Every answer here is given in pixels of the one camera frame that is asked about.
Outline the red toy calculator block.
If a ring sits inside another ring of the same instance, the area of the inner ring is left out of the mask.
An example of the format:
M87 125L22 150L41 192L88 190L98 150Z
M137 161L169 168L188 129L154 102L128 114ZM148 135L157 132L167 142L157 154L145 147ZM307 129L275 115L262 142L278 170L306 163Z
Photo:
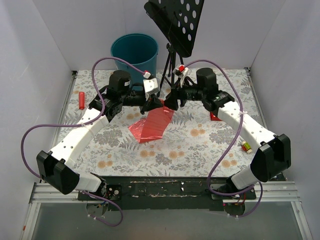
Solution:
M212 112L210 113L210 120L211 121L221 121L217 116L215 116Z

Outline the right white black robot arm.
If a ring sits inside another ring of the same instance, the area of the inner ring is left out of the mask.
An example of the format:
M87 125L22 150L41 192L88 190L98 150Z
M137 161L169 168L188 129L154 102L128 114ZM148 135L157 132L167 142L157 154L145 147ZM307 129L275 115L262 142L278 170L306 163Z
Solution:
M219 89L217 76L211 68L197 70L196 82L187 76L187 72L188 68L184 65L173 70L178 80L171 86L164 105L177 110L187 101L202 102L207 111L235 130L254 152L250 165L230 176L213 193L237 199L246 188L257 182L266 183L291 166L291 141L288 136L269 131L244 112L239 100Z

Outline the red plastic trash bag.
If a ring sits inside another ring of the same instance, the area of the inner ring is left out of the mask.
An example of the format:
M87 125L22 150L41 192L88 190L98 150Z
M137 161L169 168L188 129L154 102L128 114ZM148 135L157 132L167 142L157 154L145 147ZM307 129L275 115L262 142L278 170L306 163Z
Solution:
M146 118L128 127L133 137L139 144L159 140L171 123L175 111L163 106L148 112Z

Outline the floral patterned table mat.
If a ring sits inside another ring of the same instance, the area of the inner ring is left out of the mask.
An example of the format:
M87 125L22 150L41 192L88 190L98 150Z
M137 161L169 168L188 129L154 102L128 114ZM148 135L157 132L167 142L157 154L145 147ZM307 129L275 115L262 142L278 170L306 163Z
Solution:
M264 125L246 70L224 71L239 94L244 110ZM95 97L91 70L78 71L64 124L76 124L85 113L78 106L79 92L85 93L86 105ZM123 107L84 149L74 170L100 176L207 177L236 134L224 122L211 121L210 113L201 102L188 101L173 114L161 139L138 143L128 127L146 117L147 113L141 115L138 107ZM251 163L254 154L242 150L242 141L239 137L213 177L229 177Z

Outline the black perforated music stand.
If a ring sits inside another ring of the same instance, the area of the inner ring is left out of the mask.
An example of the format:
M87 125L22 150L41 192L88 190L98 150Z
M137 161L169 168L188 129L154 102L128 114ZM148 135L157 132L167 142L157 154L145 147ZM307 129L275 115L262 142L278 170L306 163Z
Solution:
M192 55L203 5L203 0L149 0L144 4L147 15L168 41L160 86L174 82L177 59L183 64L183 59Z

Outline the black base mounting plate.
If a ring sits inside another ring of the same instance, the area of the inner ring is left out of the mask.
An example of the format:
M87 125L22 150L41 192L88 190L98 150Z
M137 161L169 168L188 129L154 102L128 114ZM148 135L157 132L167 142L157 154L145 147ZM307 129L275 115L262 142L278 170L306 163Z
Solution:
M230 196L209 191L206 177L104 176L106 198L122 210L207 209L223 211Z

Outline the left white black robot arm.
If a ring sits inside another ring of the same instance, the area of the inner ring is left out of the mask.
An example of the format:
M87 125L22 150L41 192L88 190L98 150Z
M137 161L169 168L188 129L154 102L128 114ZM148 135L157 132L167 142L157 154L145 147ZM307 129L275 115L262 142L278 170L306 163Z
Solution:
M135 91L131 76L127 71L116 70L109 77L109 84L102 87L84 112L80 125L49 152L41 151L37 166L42 180L67 195L74 190L87 191L95 200L106 196L106 181L92 172L79 172L74 169L76 160L91 140L124 106L139 107L141 113L161 108L163 103L156 96L160 90L156 77L149 72L143 75L142 90Z

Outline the teal plastic trash bin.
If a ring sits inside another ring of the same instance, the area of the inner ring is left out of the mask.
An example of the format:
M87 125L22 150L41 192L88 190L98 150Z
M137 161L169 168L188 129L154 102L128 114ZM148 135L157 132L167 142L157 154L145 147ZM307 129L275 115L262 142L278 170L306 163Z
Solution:
M146 34L126 34L116 39L110 47L110 54L120 58L141 71L152 75L157 73L157 56L159 46L157 41Z

